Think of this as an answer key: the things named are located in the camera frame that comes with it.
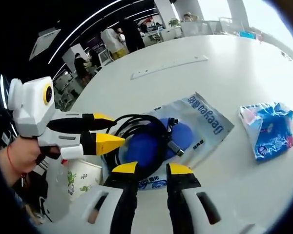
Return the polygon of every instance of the white round table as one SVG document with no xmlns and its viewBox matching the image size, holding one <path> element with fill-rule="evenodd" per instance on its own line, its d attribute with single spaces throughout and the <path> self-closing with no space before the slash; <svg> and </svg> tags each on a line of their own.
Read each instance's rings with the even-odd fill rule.
<svg viewBox="0 0 293 234">
<path fill-rule="evenodd" d="M 169 68 L 135 80 L 155 64 L 205 55 L 208 61 Z M 72 111 L 113 118 L 144 113 L 197 91 L 234 129 L 194 170 L 215 205 L 233 216 L 269 228 L 293 197 L 293 147 L 271 161 L 255 162 L 239 106 L 281 101 L 293 110 L 293 62 L 276 47 L 234 36 L 175 39 L 139 50 L 103 68 Z M 166 189 L 138 192 L 132 233 L 172 233 Z"/>
</svg>

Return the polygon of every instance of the blue pouch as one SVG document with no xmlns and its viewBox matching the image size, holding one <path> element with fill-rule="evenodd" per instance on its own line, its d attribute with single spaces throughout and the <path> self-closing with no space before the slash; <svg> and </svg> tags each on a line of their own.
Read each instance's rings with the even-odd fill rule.
<svg viewBox="0 0 293 234">
<path fill-rule="evenodd" d="M 293 146 L 293 111 L 282 103 L 261 103 L 239 108 L 239 116 L 249 136 L 255 159 L 268 160 Z"/>
</svg>

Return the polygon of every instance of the black ceiling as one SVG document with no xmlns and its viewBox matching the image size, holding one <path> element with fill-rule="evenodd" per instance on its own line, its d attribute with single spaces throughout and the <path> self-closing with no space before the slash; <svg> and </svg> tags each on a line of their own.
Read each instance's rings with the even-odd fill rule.
<svg viewBox="0 0 293 234">
<path fill-rule="evenodd" d="M 61 56 L 70 47 L 71 43 L 81 43 L 83 45 L 107 26 L 116 23 L 125 16 L 131 16 L 154 8 L 153 0 L 119 1 L 83 25 L 67 41 L 52 62 L 48 64 L 59 45 L 81 22 L 114 1 L 44 0 L 26 1 L 24 3 L 17 1 L 0 2 L 0 72 L 6 74 L 9 78 L 17 77 L 23 80 L 53 76 L 63 65 Z M 152 11 L 148 11 L 133 17 L 133 19 L 152 13 Z M 51 27 L 60 28 L 60 33 L 46 51 L 29 62 L 28 59 L 38 33 Z"/>
</svg>

